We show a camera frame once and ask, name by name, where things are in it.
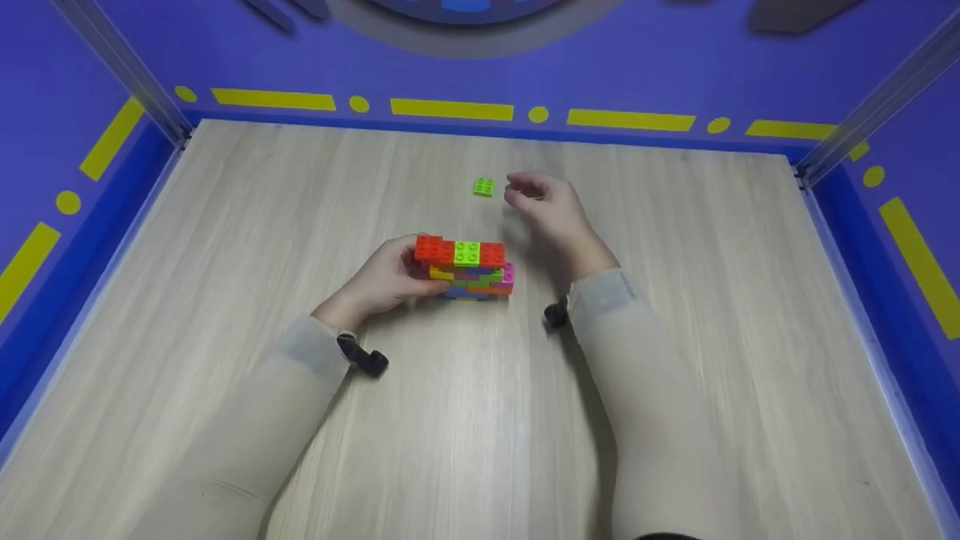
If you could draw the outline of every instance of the beige sleeve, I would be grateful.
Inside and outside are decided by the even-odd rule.
[[[201,428],[132,538],[256,538],[347,374],[336,335],[311,317],[294,321]]]
[[[568,312],[616,439],[614,540],[742,538],[696,380],[647,302],[613,269],[574,283]]]

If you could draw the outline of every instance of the orange lego brick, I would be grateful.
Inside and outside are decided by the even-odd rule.
[[[480,242],[480,267],[503,268],[506,262],[501,242]]]

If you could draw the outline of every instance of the yellow dashed line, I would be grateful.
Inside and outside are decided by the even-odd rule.
[[[960,337],[960,300],[900,197],[884,203],[880,207],[880,217],[947,339]]]
[[[272,90],[244,90],[241,88],[211,88],[213,99],[220,105],[242,107],[270,107],[274,109],[337,110],[330,94],[303,92],[275,92]]]
[[[863,141],[854,146],[853,150],[850,150],[850,159],[851,161],[857,161],[863,158],[867,152],[870,152],[870,144],[867,141]]]
[[[497,103],[391,98],[390,110],[393,114],[404,116],[434,116],[439,118],[464,118],[466,120],[497,120],[501,122],[510,122],[514,119],[513,105],[501,105]]]
[[[80,170],[94,182],[100,180],[142,115],[143,106],[140,102],[133,98],[128,99],[100,135],[97,143],[90,149],[90,153],[80,164]]]
[[[836,126],[832,124],[754,120],[754,123],[747,129],[746,135],[822,140],[833,133],[834,128],[836,128]]]
[[[570,126],[589,126],[593,128],[688,132],[696,119],[696,116],[689,114],[571,109],[567,114],[566,123]]]
[[[46,223],[37,223],[33,232],[27,236],[27,240],[7,264],[3,274],[0,274],[0,324],[3,324],[4,319],[10,314],[13,305],[27,289],[30,280],[34,278],[36,271],[53,251],[59,239],[59,232]]]

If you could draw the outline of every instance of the pink lego brick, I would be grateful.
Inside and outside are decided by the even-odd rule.
[[[510,287],[514,286],[514,264],[508,262],[503,265],[503,281],[504,285],[509,285]]]

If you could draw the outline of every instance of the yellow lego brick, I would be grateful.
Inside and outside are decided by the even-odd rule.
[[[431,280],[447,280],[449,282],[453,281],[453,272],[444,272],[436,266],[430,267],[430,279]]]

